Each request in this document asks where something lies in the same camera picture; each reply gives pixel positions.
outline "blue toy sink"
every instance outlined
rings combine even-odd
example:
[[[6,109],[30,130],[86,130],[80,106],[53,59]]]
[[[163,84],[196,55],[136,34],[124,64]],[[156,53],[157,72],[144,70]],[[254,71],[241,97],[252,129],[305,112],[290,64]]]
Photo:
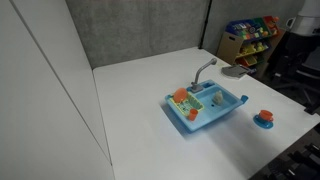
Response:
[[[183,111],[188,110],[188,106],[182,106],[181,103],[175,103],[172,98],[173,95],[167,95],[165,97],[168,105],[173,110],[173,112],[178,116],[178,119],[188,128],[189,131],[194,132],[201,127],[209,124],[212,121],[219,119],[221,116],[229,113],[240,105],[244,104],[247,100],[246,96],[243,96],[240,100],[232,93],[221,87],[219,84],[213,82],[212,80],[207,80],[200,83],[203,87],[203,90],[197,93],[192,93],[190,91],[191,87],[187,88],[191,100],[197,104],[196,109],[199,113],[194,121],[188,119],[188,115]],[[215,104],[212,100],[216,92],[221,90],[223,96],[222,104]]]

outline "gray wall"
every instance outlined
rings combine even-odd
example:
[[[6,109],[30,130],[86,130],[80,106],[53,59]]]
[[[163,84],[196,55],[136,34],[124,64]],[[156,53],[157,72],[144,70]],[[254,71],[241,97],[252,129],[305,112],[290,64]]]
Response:
[[[66,0],[91,67],[197,46],[209,0]],[[231,20],[295,16],[303,0],[213,0],[204,48]]]

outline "orange toy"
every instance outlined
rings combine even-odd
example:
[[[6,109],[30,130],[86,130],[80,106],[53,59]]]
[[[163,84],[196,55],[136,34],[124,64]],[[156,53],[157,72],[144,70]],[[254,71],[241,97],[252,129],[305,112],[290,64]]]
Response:
[[[259,113],[259,116],[266,120],[266,121],[273,121],[273,114],[270,112],[270,111],[267,111],[267,110],[261,110],[260,113]]]
[[[175,103],[181,103],[184,101],[188,96],[188,92],[185,88],[179,88],[173,94],[173,100]]]
[[[194,108],[190,109],[189,120],[194,121],[196,119],[197,115],[198,115],[197,109],[194,109]]]

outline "white wall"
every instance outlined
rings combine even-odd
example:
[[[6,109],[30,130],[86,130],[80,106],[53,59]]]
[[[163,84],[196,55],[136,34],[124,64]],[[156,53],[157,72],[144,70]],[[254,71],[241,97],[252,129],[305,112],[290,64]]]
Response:
[[[92,70],[64,0],[11,0],[109,157]]]
[[[0,179],[114,179],[9,0],[0,1]]]

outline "blue plastic tray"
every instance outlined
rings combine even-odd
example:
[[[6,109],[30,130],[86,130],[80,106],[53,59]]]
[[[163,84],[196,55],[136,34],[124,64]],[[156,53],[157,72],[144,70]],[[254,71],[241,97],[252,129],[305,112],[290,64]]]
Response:
[[[247,100],[247,98],[241,98],[243,100],[240,100],[212,80],[202,82],[200,85],[204,89],[197,93],[192,93],[190,87],[187,88],[187,91],[204,105],[204,108],[199,112],[194,121],[190,121],[187,116],[183,115],[174,102],[170,100],[173,97],[172,94],[165,97],[167,104],[190,132],[194,132],[210,122],[219,119],[221,116],[244,104]],[[217,105],[212,101],[213,96],[219,90],[221,90],[223,95],[223,103],[221,105]]]

